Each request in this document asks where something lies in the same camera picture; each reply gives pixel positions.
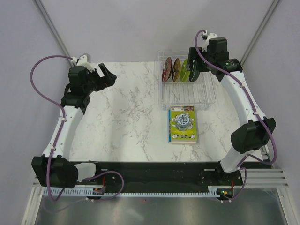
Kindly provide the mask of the red floral plate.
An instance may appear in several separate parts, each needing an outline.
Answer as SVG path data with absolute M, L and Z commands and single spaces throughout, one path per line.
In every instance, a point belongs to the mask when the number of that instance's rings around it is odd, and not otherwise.
M 173 70 L 173 61 L 172 61 L 171 57 L 168 57 L 164 63 L 164 68 L 163 68 L 163 72 L 162 72 L 162 82 L 165 83 L 168 81 L 168 79 L 170 78 L 170 76 L 172 74 L 172 70 Z

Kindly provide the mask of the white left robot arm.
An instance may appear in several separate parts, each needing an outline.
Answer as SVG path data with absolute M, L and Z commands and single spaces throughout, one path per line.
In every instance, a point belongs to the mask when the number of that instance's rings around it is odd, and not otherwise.
M 43 187 L 73 188 L 77 182 L 87 178 L 92 184 L 99 184 L 103 173 L 94 163 L 73 164 L 69 161 L 70 149 L 77 127 L 90 102 L 90 94 L 115 84 L 117 76 L 100 63 L 94 71 L 84 66 L 69 69 L 69 84 L 59 106 L 58 124 L 49 145 L 39 157 L 34 157 L 31 165 Z

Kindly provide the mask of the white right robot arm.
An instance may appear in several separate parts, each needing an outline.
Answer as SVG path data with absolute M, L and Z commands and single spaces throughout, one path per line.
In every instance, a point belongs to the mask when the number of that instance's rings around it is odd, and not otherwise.
M 253 98 L 246 83 L 243 68 L 237 59 L 230 59 L 227 40 L 216 34 L 204 35 L 203 47 L 191 47 L 187 70 L 211 72 L 227 91 L 238 114 L 240 127 L 231 134 L 231 148 L 220 161 L 221 169 L 215 172 L 215 180 L 226 184 L 252 152 L 268 142 L 273 146 L 273 164 L 277 159 L 277 147 L 272 133 L 276 127 L 274 118 L 268 118 Z

